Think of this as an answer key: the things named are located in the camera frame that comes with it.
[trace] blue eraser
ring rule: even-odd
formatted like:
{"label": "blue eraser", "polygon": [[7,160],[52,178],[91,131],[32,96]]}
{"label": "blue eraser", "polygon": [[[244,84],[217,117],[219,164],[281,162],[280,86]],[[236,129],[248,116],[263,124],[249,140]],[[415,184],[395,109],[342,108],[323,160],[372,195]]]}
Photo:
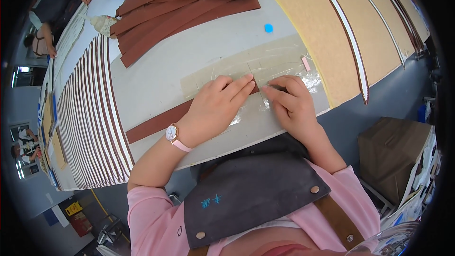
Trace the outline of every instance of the blue eraser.
{"label": "blue eraser", "polygon": [[267,33],[273,32],[273,26],[272,26],[272,24],[265,24],[265,31],[266,31]]}

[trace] glue bottle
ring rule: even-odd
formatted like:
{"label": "glue bottle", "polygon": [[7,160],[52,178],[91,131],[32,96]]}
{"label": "glue bottle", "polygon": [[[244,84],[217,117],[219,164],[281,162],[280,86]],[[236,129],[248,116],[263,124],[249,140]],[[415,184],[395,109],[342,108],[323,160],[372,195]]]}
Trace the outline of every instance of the glue bottle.
{"label": "glue bottle", "polygon": [[110,37],[111,39],[115,39],[116,36],[111,36],[111,26],[114,25],[118,20],[114,17],[108,15],[101,15],[101,16],[93,16],[88,17],[87,15],[80,14],[80,16],[84,17],[85,19],[90,20],[90,24],[95,27],[95,30],[100,32],[101,34],[105,35],[106,37]]}

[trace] wristwatch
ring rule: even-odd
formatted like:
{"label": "wristwatch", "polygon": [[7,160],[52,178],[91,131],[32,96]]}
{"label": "wristwatch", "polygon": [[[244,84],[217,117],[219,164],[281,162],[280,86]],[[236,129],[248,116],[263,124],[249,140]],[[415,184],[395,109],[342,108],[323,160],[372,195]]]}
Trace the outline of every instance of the wristwatch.
{"label": "wristwatch", "polygon": [[183,143],[181,143],[178,139],[178,128],[172,123],[168,128],[166,129],[166,139],[171,142],[171,144],[177,146],[179,149],[182,151],[190,152],[193,149],[185,146]]}

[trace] person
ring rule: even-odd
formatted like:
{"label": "person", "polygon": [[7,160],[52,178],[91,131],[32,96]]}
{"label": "person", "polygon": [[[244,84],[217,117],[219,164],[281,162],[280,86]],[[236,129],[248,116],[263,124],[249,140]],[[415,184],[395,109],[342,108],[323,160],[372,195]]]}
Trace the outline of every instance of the person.
{"label": "person", "polygon": [[132,255],[335,256],[379,232],[377,209],[317,122],[305,84],[291,75],[263,87],[288,134],[216,160],[173,206],[164,186],[174,168],[224,132],[252,79],[219,76],[205,84],[134,165],[127,187]]}
{"label": "person", "polygon": [[41,152],[37,145],[38,138],[33,134],[32,130],[27,128],[19,133],[18,144],[11,146],[11,156],[21,158],[25,163],[35,162],[35,158]]}
{"label": "person", "polygon": [[46,40],[44,39],[43,30],[39,29],[35,34],[28,34],[24,39],[24,46],[33,50],[37,57],[46,56],[49,54],[47,50]]}
{"label": "person", "polygon": [[[30,8],[29,8],[29,18],[31,23],[37,28],[37,30],[41,31],[48,54],[51,58],[55,58],[57,52],[54,47],[54,38],[53,33],[58,31],[62,31],[62,29],[66,26],[65,24],[68,23],[69,18],[71,16],[65,16],[65,12],[70,12],[68,9],[69,3],[72,0],[33,0]],[[77,0],[85,4],[89,4],[91,0]],[[75,12],[77,7],[72,7],[72,12]],[[30,37],[27,36],[24,45],[29,45]]]}

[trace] pink watch strap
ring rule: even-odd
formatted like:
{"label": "pink watch strap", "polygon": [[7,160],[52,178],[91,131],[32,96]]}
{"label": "pink watch strap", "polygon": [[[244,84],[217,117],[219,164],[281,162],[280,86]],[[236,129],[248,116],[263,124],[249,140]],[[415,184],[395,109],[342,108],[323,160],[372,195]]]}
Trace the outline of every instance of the pink watch strap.
{"label": "pink watch strap", "polygon": [[183,143],[181,143],[178,139],[176,141],[174,141],[172,144],[177,146],[182,151],[190,152],[193,150],[192,148],[189,148],[186,145],[184,145]]}

